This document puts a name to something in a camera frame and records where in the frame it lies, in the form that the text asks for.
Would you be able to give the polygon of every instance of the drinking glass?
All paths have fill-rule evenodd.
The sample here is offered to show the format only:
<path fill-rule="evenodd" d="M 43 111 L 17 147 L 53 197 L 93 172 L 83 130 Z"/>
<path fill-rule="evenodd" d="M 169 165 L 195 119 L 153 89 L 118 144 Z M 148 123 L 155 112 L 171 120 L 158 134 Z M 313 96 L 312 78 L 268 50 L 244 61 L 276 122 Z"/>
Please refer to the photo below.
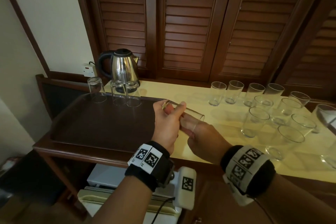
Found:
<path fill-rule="evenodd" d="M 277 106 L 279 103 L 279 98 L 284 90 L 285 88 L 279 84 L 269 83 L 266 87 L 264 95 L 273 101 L 274 106 Z"/>
<path fill-rule="evenodd" d="M 230 105 L 235 104 L 243 88 L 244 88 L 244 84 L 242 82 L 229 81 L 229 87 L 227 88 L 227 91 L 226 91 L 225 102 Z"/>
<path fill-rule="evenodd" d="M 139 83 L 137 81 L 129 81 L 126 83 L 127 105 L 129 107 L 137 107 L 141 105 Z"/>
<path fill-rule="evenodd" d="M 115 105 L 124 105 L 125 103 L 127 103 L 127 94 L 123 82 L 120 80 L 112 80 L 110 82 L 110 85 L 113 103 Z"/>
<path fill-rule="evenodd" d="M 287 120 L 293 113 L 298 113 L 302 108 L 301 103 L 289 99 L 283 98 L 280 101 L 279 107 L 272 110 L 272 121 L 276 125 L 286 125 Z"/>
<path fill-rule="evenodd" d="M 330 105 L 318 104 L 311 113 L 310 118 L 317 125 L 312 133 L 317 134 L 321 132 L 322 128 L 328 127 L 328 125 L 336 119 L 336 108 Z"/>
<path fill-rule="evenodd" d="M 323 163 L 336 169 L 336 141 L 328 148 L 325 154 L 321 156 Z"/>
<path fill-rule="evenodd" d="M 208 103 L 212 106 L 218 106 L 225 94 L 226 84 L 222 82 L 211 83 L 211 97 Z"/>
<path fill-rule="evenodd" d="M 273 106 L 273 101 L 266 98 L 265 95 L 255 96 L 252 102 L 252 106 L 259 107 L 268 112 Z"/>
<path fill-rule="evenodd" d="M 288 153 L 305 141 L 305 137 L 295 128 L 282 125 L 277 128 L 266 152 L 277 160 L 283 160 Z"/>
<path fill-rule="evenodd" d="M 168 100 L 162 105 L 162 109 L 166 114 L 170 114 L 179 104 Z M 203 121 L 205 116 L 199 112 L 186 108 L 180 117 L 181 126 L 194 132 L 194 129 L 199 121 Z"/>
<path fill-rule="evenodd" d="M 315 122 L 306 116 L 296 113 L 291 115 L 288 125 L 300 131 L 304 136 L 307 136 L 314 128 L 316 128 Z"/>
<path fill-rule="evenodd" d="M 263 94 L 265 91 L 265 87 L 259 83 L 250 83 L 249 88 L 246 91 L 244 105 L 251 107 L 252 102 L 255 96 L 259 96 Z"/>
<path fill-rule="evenodd" d="M 94 103 L 101 103 L 106 100 L 104 85 L 99 77 L 91 77 L 87 80 L 90 88 L 91 100 Z"/>
<path fill-rule="evenodd" d="M 242 134 L 248 138 L 255 137 L 269 118 L 267 111 L 259 107 L 250 107 L 241 127 Z"/>
<path fill-rule="evenodd" d="M 299 91 L 292 91 L 288 98 L 299 101 L 302 106 L 305 106 L 310 101 L 310 97 L 308 95 Z"/>

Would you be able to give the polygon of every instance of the white wall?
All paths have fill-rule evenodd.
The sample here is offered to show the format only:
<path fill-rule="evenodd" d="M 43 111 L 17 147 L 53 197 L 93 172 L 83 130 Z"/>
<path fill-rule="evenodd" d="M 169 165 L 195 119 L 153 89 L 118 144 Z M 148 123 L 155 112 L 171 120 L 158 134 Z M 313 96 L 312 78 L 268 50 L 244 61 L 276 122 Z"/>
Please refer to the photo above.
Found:
<path fill-rule="evenodd" d="M 0 164 L 8 157 L 24 155 L 32 150 L 33 139 L 0 99 Z"/>
<path fill-rule="evenodd" d="M 44 70 L 9 0 L 0 0 L 0 57 L 0 99 L 37 141 L 51 124 L 35 79 Z"/>
<path fill-rule="evenodd" d="M 51 71 L 81 74 L 93 61 L 78 0 L 17 0 Z"/>

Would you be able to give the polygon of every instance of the hand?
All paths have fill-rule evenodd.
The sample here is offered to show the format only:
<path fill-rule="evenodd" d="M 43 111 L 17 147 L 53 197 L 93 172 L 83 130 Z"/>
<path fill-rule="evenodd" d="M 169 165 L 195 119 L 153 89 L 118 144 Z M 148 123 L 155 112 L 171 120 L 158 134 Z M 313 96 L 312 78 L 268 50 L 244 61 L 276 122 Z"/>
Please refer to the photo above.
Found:
<path fill-rule="evenodd" d="M 162 105 L 168 100 L 161 100 L 153 104 L 155 112 L 155 129 L 152 141 L 161 144 L 171 155 L 174 152 L 174 143 L 179 135 L 179 118 L 186 110 L 186 103 L 181 104 L 166 114 L 162 110 Z"/>
<path fill-rule="evenodd" d="M 195 118 L 190 115 L 184 115 L 181 118 L 182 131 L 188 138 L 188 145 L 192 152 L 201 159 L 219 165 L 225 152 L 232 146 L 220 133 L 213 127 L 203 121 L 198 121 L 195 126 Z"/>

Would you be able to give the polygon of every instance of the kettle lid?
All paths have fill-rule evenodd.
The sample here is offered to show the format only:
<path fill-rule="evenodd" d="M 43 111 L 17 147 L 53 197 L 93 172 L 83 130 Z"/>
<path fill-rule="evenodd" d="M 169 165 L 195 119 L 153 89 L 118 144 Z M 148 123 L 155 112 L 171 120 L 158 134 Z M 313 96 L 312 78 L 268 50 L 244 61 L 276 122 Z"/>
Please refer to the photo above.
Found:
<path fill-rule="evenodd" d="M 113 56 L 117 56 L 117 57 L 129 57 L 132 56 L 132 52 L 128 49 L 117 49 L 114 51 Z"/>

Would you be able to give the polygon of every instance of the kettle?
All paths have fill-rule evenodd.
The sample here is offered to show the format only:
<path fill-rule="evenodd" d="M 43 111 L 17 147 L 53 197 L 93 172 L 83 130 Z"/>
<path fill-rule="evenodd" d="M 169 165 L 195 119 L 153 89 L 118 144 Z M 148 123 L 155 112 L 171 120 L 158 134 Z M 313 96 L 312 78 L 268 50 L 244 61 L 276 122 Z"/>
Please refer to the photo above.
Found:
<path fill-rule="evenodd" d="M 103 68 L 103 63 L 106 59 L 110 59 L 111 73 L 107 73 Z M 138 59 L 139 58 L 128 49 L 105 51 L 100 54 L 98 59 L 98 69 L 108 79 L 120 80 L 124 84 L 129 81 L 138 82 Z"/>

